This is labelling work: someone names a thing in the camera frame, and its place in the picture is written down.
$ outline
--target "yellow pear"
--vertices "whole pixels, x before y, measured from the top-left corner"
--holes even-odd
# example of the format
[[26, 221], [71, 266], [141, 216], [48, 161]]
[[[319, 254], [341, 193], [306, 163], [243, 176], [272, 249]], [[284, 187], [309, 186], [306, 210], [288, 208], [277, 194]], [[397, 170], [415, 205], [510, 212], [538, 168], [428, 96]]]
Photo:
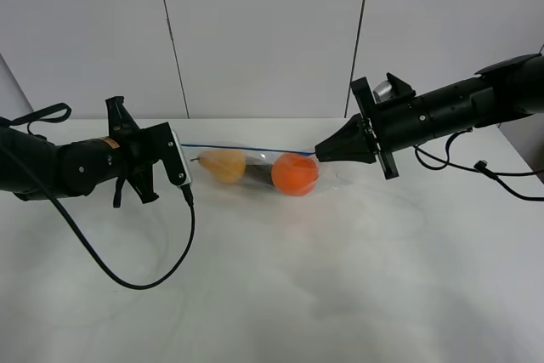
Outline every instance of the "yellow pear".
[[237, 149], [204, 150], [197, 160], [223, 183], [236, 183], [246, 171], [246, 155]]

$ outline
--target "plastic bag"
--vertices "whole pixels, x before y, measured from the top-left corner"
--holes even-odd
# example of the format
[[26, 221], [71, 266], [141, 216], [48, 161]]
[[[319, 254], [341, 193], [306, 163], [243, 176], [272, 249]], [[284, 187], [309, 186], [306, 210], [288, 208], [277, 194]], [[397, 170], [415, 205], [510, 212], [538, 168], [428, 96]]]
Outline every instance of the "plastic bag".
[[312, 151], [270, 150], [237, 144], [182, 144], [182, 147], [191, 170], [202, 167], [222, 184], [276, 190], [288, 196], [306, 196], [332, 184]]

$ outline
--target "white table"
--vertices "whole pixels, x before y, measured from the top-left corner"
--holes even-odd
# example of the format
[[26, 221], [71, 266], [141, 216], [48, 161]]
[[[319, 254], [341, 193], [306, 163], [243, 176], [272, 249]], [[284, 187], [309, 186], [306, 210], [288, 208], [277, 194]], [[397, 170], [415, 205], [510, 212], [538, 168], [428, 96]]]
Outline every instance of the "white table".
[[[146, 127], [160, 121], [140, 121]], [[177, 120], [184, 142], [307, 148], [345, 120]], [[62, 144], [102, 121], [36, 125]], [[444, 140], [428, 144], [442, 152]], [[453, 160], [528, 167], [494, 128], [461, 137]], [[0, 361], [28, 363], [540, 362], [544, 204], [490, 180], [429, 172], [411, 150], [400, 178], [337, 163], [340, 187], [304, 198], [218, 188], [195, 173], [195, 243], [165, 284], [119, 287], [45, 201], [0, 195]], [[155, 170], [148, 205], [113, 182], [64, 200], [121, 277], [162, 275], [185, 245], [189, 211]], [[509, 180], [544, 196], [536, 177]]]

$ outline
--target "orange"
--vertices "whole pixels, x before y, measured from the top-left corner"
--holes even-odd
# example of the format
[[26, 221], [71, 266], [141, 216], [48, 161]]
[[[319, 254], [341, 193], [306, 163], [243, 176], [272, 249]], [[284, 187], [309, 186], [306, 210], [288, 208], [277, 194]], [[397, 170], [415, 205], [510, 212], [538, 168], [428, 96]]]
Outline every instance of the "orange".
[[307, 195], [314, 189], [319, 174], [314, 160], [295, 153], [284, 153], [272, 167], [275, 188], [288, 196]]

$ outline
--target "white wall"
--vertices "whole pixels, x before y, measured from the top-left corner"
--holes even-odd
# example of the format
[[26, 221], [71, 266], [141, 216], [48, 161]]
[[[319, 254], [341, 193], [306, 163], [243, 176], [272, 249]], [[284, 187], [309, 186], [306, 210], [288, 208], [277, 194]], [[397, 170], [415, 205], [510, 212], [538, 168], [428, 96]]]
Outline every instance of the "white wall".
[[31, 106], [0, 54], [0, 116], [15, 119], [31, 112]]
[[542, 27], [542, 0], [366, 0], [354, 78], [390, 71], [422, 94], [537, 53]]
[[185, 117], [162, 0], [0, 0], [0, 52], [38, 109], [105, 117], [127, 97], [135, 117]]
[[191, 117], [343, 116], [361, 0], [167, 0]]

